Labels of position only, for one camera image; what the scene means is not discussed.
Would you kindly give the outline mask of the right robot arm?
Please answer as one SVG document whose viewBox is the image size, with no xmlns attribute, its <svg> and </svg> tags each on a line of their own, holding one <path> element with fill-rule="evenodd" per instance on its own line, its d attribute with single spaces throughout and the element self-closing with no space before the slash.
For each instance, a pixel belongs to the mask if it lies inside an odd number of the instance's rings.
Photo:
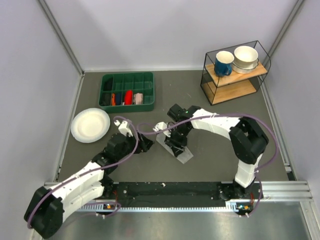
<svg viewBox="0 0 320 240">
<path fill-rule="evenodd" d="M 168 116 L 179 126 L 169 128 L 169 124 L 159 125 L 165 131 L 156 140 L 181 163 L 186 163 L 193 155 L 187 148 L 188 134 L 191 130 L 205 130 L 230 140 L 235 156 L 238 158 L 237 172 L 232 186 L 220 185 L 220 198 L 230 200 L 245 198 L 256 179 L 255 170 L 269 143 L 269 139 L 259 124 L 250 117 L 219 116 L 199 106 L 188 109 L 173 105 Z"/>
</svg>

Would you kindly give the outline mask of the white underwear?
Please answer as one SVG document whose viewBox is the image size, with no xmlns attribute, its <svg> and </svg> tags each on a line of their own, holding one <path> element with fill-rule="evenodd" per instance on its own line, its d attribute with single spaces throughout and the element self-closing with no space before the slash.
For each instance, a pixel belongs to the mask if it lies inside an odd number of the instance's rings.
<svg viewBox="0 0 320 240">
<path fill-rule="evenodd" d="M 191 151 L 186 147 L 182 153 L 180 153 L 178 156 L 174 155 L 173 150 L 165 144 L 165 138 L 166 136 L 163 133 L 160 133 L 156 136 L 156 141 L 172 156 L 174 156 L 178 161 L 180 161 L 182 164 L 185 164 L 188 162 L 194 155 L 191 153 Z"/>
</svg>

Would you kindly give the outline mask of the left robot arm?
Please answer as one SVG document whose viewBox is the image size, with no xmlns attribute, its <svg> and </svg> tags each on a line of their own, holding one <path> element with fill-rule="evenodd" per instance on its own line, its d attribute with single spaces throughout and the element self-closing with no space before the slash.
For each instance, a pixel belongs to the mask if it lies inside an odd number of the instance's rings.
<svg viewBox="0 0 320 240">
<path fill-rule="evenodd" d="M 43 239 L 52 237 L 76 210 L 96 198 L 109 198 L 114 191 L 109 178 L 118 163 L 130 154 L 147 152 L 154 141 L 139 134 L 115 133 L 106 147 L 77 173 L 50 188 L 38 188 L 27 207 L 24 220 Z"/>
</svg>

